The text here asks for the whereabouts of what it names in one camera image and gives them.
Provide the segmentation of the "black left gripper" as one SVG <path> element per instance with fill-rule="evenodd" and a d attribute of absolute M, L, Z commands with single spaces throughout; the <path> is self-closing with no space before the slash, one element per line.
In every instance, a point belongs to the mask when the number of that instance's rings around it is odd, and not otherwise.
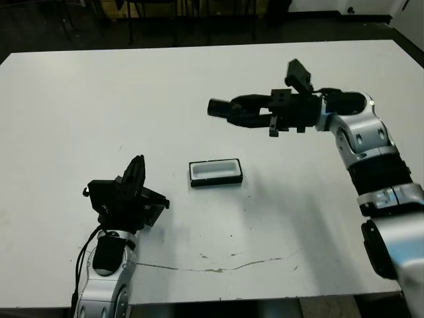
<path fill-rule="evenodd" d="M 164 195 L 143 186 L 145 174 L 144 156 L 138 155 L 127 166 L 122 184 L 104 180 L 97 186 L 97 220 L 104 229 L 137 232 L 153 226 L 170 207 Z"/>

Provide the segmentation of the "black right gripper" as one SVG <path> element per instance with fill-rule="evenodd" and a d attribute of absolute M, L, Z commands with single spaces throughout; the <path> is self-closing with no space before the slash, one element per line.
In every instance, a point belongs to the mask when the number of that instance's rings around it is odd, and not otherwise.
<path fill-rule="evenodd" d="M 268 108 L 268 114 L 229 113 L 227 122 L 244 128 L 269 127 L 269 136 L 278 137 L 279 132 L 295 128 L 304 133 L 307 127 L 317 124 L 321 116 L 321 98 L 316 95 L 292 93 L 291 89 L 273 89 L 268 95 L 240 95 L 231 100 L 234 105 L 245 108 Z"/>

